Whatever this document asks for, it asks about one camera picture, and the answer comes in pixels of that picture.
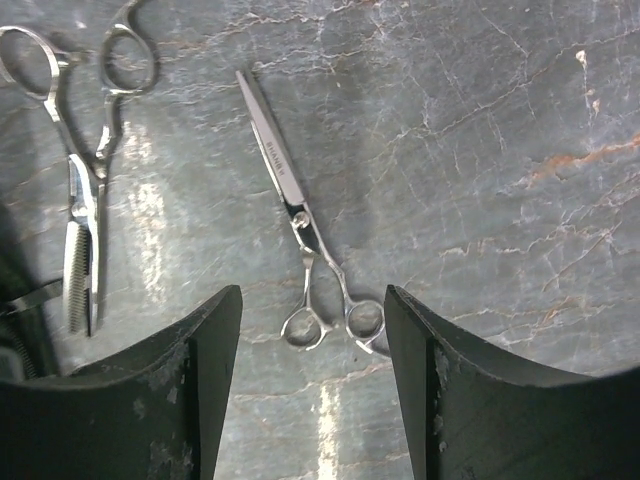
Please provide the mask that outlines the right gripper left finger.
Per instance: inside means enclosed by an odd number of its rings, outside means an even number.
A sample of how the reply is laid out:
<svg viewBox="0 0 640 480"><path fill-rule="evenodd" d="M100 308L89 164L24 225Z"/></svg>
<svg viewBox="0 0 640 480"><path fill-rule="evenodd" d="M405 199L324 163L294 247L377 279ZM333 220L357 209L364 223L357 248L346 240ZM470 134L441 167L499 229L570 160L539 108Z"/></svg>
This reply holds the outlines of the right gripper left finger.
<svg viewBox="0 0 640 480"><path fill-rule="evenodd" d="M3 381L2 478L212 478L242 310L229 285L71 376Z"/></svg>

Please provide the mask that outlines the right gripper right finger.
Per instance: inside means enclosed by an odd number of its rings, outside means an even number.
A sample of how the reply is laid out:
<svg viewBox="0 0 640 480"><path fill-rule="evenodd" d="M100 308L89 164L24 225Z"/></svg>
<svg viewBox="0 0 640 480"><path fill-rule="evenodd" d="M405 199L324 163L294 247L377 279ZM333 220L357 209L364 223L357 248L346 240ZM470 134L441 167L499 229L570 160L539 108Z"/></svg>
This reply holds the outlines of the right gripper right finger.
<svg viewBox="0 0 640 480"><path fill-rule="evenodd" d="M417 479L635 479L639 371L546 366L442 318L398 286L384 310Z"/></svg>

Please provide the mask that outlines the black zip tool case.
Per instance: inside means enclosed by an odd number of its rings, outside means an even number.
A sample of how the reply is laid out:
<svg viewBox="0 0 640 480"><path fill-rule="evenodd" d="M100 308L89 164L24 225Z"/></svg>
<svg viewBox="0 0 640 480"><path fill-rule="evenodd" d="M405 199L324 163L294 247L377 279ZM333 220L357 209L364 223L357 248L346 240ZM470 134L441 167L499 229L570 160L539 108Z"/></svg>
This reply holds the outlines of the black zip tool case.
<svg viewBox="0 0 640 480"><path fill-rule="evenodd" d="M33 280L15 222L1 208L1 379L24 381L60 374L44 304L62 281Z"/></svg>

